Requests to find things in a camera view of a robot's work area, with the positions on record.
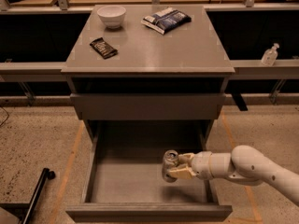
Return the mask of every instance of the white robotic arm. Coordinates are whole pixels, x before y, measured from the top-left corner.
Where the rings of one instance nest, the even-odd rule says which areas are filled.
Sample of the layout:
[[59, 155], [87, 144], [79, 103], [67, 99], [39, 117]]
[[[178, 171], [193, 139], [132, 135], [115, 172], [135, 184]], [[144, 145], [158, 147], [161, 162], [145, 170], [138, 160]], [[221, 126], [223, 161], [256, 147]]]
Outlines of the white robotic arm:
[[241, 185], [271, 185], [299, 206], [299, 175], [282, 168], [249, 146], [235, 147], [232, 153], [164, 154], [163, 178], [174, 182], [178, 178], [198, 177], [203, 180], [224, 178]]

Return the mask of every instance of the soap dispenser bottle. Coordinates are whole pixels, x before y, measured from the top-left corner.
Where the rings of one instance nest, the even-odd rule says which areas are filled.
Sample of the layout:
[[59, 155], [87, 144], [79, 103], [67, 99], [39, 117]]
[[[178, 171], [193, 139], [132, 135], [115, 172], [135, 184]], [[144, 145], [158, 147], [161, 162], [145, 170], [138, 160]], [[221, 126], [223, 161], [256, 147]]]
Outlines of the soap dispenser bottle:
[[279, 48], [278, 43], [274, 43], [271, 49], [268, 49], [263, 57], [262, 57], [262, 64], [266, 66], [272, 66], [277, 59], [278, 52], [277, 49]]

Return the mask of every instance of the white pump bottle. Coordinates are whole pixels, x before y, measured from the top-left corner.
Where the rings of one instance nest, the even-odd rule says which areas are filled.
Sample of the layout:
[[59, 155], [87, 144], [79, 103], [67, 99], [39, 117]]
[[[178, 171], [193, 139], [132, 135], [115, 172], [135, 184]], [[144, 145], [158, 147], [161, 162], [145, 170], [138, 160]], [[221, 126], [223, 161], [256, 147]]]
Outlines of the white pump bottle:
[[278, 52], [277, 49], [279, 48], [278, 43], [274, 43], [271, 49], [268, 49], [263, 57], [262, 57], [262, 64], [265, 66], [272, 66], [277, 59]]

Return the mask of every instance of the tabletop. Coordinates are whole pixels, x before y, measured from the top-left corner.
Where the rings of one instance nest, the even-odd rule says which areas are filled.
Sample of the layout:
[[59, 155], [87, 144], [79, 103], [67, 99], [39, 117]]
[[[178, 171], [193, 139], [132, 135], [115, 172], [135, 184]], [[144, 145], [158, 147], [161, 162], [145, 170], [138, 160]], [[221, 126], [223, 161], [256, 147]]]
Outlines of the tabletop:
[[[226, 73], [231, 66], [226, 52], [200, 5], [168, 5], [188, 14], [191, 22], [161, 35], [141, 24], [148, 15], [166, 5], [123, 5], [127, 12], [120, 29], [105, 27], [95, 6], [78, 41], [66, 61], [65, 73], [146, 72], [146, 73]], [[104, 60], [90, 43], [103, 37], [119, 53]]]

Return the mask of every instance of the orange line on floor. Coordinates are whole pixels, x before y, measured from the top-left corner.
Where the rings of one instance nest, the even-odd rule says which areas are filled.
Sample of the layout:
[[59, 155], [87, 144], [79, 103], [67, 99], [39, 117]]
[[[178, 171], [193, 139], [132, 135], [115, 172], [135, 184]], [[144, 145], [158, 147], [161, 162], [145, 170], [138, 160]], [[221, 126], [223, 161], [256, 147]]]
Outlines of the orange line on floor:
[[67, 165], [66, 165], [65, 171], [64, 171], [64, 177], [63, 177], [63, 180], [62, 180], [62, 184], [59, 188], [59, 191], [57, 193], [56, 202], [55, 202], [55, 205], [54, 205], [53, 210], [52, 210], [51, 215], [50, 215], [49, 224], [54, 224], [55, 221], [56, 221], [56, 217], [58, 216], [58, 212], [59, 212], [60, 206], [61, 206], [62, 201], [63, 201], [66, 184], [67, 184], [67, 181], [68, 181], [68, 178], [69, 178], [74, 160], [75, 160], [76, 155], [78, 153], [78, 145], [80, 144], [80, 141], [81, 141], [83, 128], [84, 128], [84, 123], [81, 122], [80, 126], [78, 128], [77, 135], [76, 135], [75, 143], [72, 146], [71, 154], [68, 157]]
[[[236, 147], [235, 140], [233, 138], [230, 126], [229, 126], [229, 124], [226, 120], [226, 117], [225, 117], [225, 114], [224, 114], [223, 110], [221, 111], [221, 118], [222, 118], [222, 121], [223, 121], [223, 124], [224, 124], [224, 129], [225, 129], [225, 131], [228, 135], [230, 145], [233, 149], [234, 147]], [[252, 209], [252, 212], [253, 212], [253, 215], [254, 215], [254, 218], [255, 218], [255, 222], [262, 224], [263, 223], [262, 216], [261, 216], [261, 214], [258, 210], [258, 206], [257, 206], [257, 203], [255, 202], [255, 198], [254, 198], [251, 187], [245, 186], [245, 191], [246, 191], [246, 194], [247, 194], [247, 196], [249, 198], [249, 201], [250, 201], [250, 205], [251, 205], [251, 209]]]

